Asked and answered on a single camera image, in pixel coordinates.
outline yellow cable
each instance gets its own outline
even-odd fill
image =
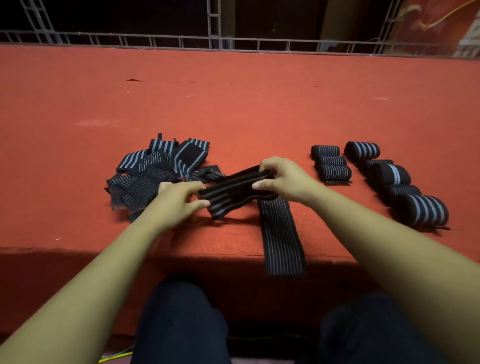
[[[443,21],[444,21],[446,18],[448,18],[449,16],[452,16],[452,15],[455,14],[457,11],[465,8],[466,6],[474,3],[475,1],[477,1],[477,0],[467,1],[465,4],[460,5],[458,8],[453,9],[451,12],[449,12],[447,15],[445,15],[445,16],[444,16],[443,18],[441,18],[440,20],[437,20],[435,23],[431,23],[431,24],[420,23],[420,26],[421,26],[422,29],[424,29],[424,30],[432,29],[434,26],[437,26],[438,24],[440,24],[441,22],[443,22]],[[415,11],[415,10],[421,12],[422,8],[421,8],[420,5],[410,5],[410,6],[408,6],[407,8],[402,9],[402,10],[399,11],[397,19],[400,19],[402,16],[405,16],[408,12],[412,12],[412,11]]]
[[[114,359],[118,359],[118,358],[123,358],[124,356],[129,356],[129,355],[132,355],[133,352],[125,352],[123,354],[119,354],[119,355],[115,355],[115,356],[109,356],[108,358],[103,358],[103,359],[100,359],[100,361],[98,363],[104,363],[104,362],[108,362],[110,360],[114,360]]]

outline dark pants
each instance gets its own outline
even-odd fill
[[[160,284],[146,304],[132,364],[227,364],[227,324],[203,291]],[[322,319],[321,363],[446,363],[388,296],[371,294]]]

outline finger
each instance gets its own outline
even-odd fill
[[[195,192],[204,190],[206,188],[205,185],[200,181],[180,182],[178,183],[178,186],[181,186],[187,194],[194,194]]]
[[[261,180],[257,181],[252,185],[252,189],[259,191],[274,191],[276,192],[275,180]]]
[[[167,186],[173,184],[172,182],[161,182],[161,184],[158,186],[158,193],[162,192],[167,188]]]
[[[278,170],[280,160],[281,158],[277,156],[262,160],[259,172],[263,170]]]
[[[190,214],[193,214],[195,211],[201,210],[202,208],[209,207],[210,201],[208,200],[195,200],[187,203],[187,208]]]

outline knee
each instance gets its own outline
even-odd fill
[[[200,287],[187,282],[160,283],[154,296],[168,298],[170,304],[208,302]]]

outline black elastic strap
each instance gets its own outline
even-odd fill
[[[264,241],[265,271],[274,276],[298,276],[305,272],[305,253],[288,202],[281,197],[259,200]]]
[[[367,183],[375,191],[382,187],[410,184],[411,178],[405,168],[394,164],[374,164],[368,168]]]
[[[178,147],[177,142],[170,142],[167,140],[152,139],[150,146],[148,147],[148,154],[161,151],[165,155],[166,161],[170,161],[170,158],[174,150]]]
[[[200,139],[192,139],[192,138],[188,138],[188,141],[208,152],[210,142],[206,142],[205,140],[200,140]]]
[[[259,166],[249,168],[236,173],[238,177],[231,178],[227,176],[226,182],[219,183],[213,187],[200,190],[198,195],[205,200],[210,201],[207,207],[208,212],[213,219],[223,219],[223,217],[232,210],[240,208],[248,202],[255,199],[274,199],[277,194],[271,191],[257,191],[252,189],[252,184],[264,179],[273,179],[275,174],[270,170],[262,172],[246,173],[246,171],[256,170]]]
[[[380,147],[375,143],[366,142],[348,142],[345,145],[343,154],[353,164],[361,159],[374,159],[380,156]]]
[[[315,169],[319,171],[323,165],[346,166],[347,160],[343,156],[319,156],[315,160]]]
[[[184,141],[175,149],[170,158],[170,165],[181,178],[191,181],[195,169],[207,158],[208,152],[192,142]]]
[[[192,181],[201,181],[202,183],[222,180],[224,177],[225,174],[222,173],[218,166],[198,168],[191,175]]]
[[[140,173],[121,199],[132,212],[144,209],[157,196],[161,182],[176,182],[177,177],[161,168],[150,166]]]
[[[448,210],[438,198],[424,195],[401,194],[394,198],[392,217],[408,226],[443,226],[448,222]]]
[[[391,159],[362,159],[358,161],[360,172],[366,176],[368,169],[374,164],[394,164]]]
[[[399,194],[421,194],[420,189],[409,184],[398,184],[381,188],[378,192],[380,200],[387,206],[392,204],[393,199]]]
[[[127,172],[134,168],[143,158],[146,157],[148,150],[139,150],[138,152],[129,153],[123,157],[117,167],[117,172]]]
[[[340,155],[340,147],[337,146],[312,146],[310,149],[310,157],[313,160],[319,156],[338,156]]]
[[[321,181],[348,182],[352,178],[352,170],[348,166],[326,166],[322,165],[318,171]]]

